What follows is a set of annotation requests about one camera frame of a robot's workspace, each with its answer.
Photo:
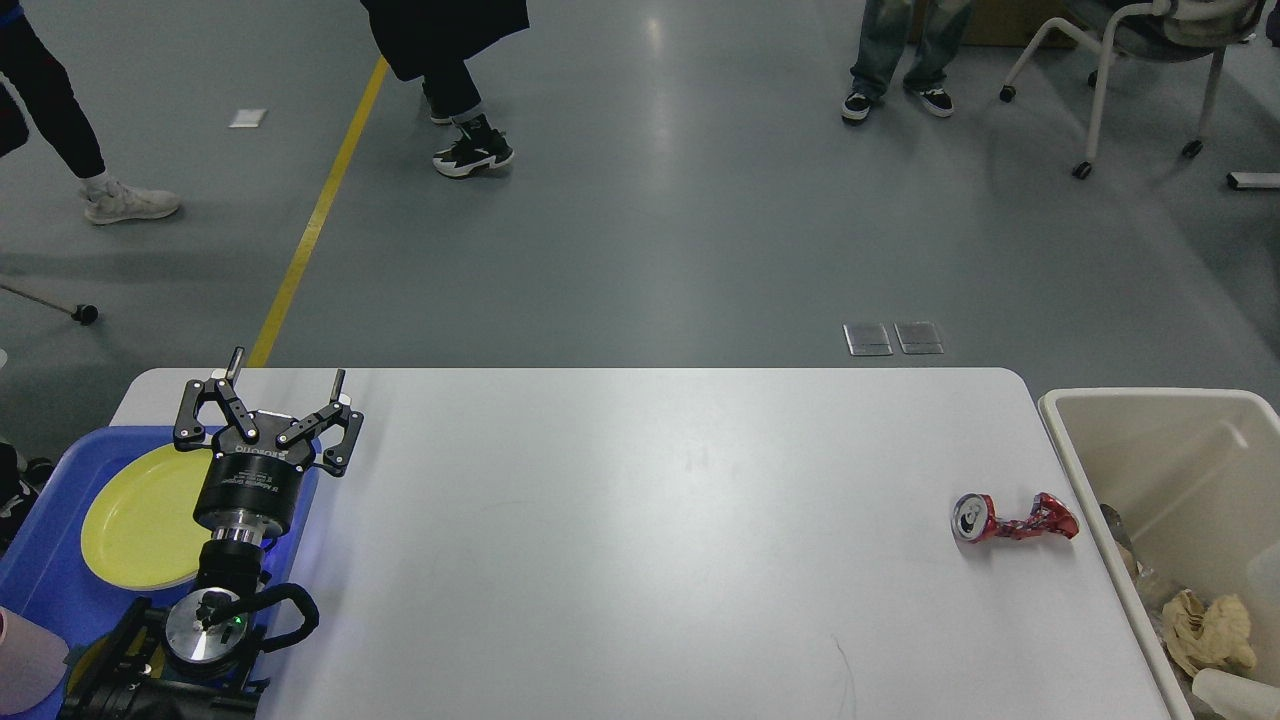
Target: trash bin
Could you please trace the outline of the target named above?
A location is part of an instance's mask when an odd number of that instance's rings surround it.
[[[1206,602],[1239,594],[1253,619],[1252,678],[1280,685],[1280,418],[1231,389],[1056,389],[1041,415],[1174,717],[1190,717],[1100,503],[1135,555]]]

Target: jeans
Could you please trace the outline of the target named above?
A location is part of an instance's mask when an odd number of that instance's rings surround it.
[[[49,54],[27,18],[0,28],[0,73],[18,90],[40,135],[78,178],[106,172],[97,136],[84,118],[63,65]],[[0,86],[0,155],[27,141],[27,123]]]
[[[929,3],[924,13],[924,35],[915,50],[915,63],[902,78],[902,87],[915,92],[942,86],[947,77],[942,68],[960,51],[960,40],[973,15],[972,0],[920,1]],[[911,9],[913,0],[867,0],[858,61],[849,68],[854,76],[852,92],[879,100],[888,90],[911,31]]]

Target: black coat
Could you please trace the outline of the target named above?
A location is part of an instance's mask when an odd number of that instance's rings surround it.
[[[529,27],[525,0],[360,0],[392,72],[413,79],[440,59],[467,59]]]

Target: table surface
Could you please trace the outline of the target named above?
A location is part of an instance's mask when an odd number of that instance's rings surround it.
[[[207,375],[145,373],[113,424],[172,423]],[[303,416],[332,380],[237,389]],[[292,575],[323,621],[264,720],[1169,717],[1088,532],[952,538],[965,492],[1078,507],[1007,370],[352,369],[344,391],[364,433]]]

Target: blue tray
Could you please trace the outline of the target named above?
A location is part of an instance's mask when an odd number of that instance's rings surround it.
[[[95,430],[73,445],[54,470],[18,537],[0,560],[0,606],[49,628],[69,644],[72,655],[109,633],[129,603],[150,597],[169,606],[189,592],[189,583],[140,593],[108,584],[84,564],[81,527],[93,498],[125,465],[173,441],[173,428],[119,427]],[[289,575],[293,556],[316,489],[316,470],[307,470],[289,534],[266,553],[262,569],[271,584]],[[177,507],[175,512],[191,512]],[[260,615],[269,621],[269,616]],[[12,717],[54,720],[65,696],[65,679],[40,705]]]

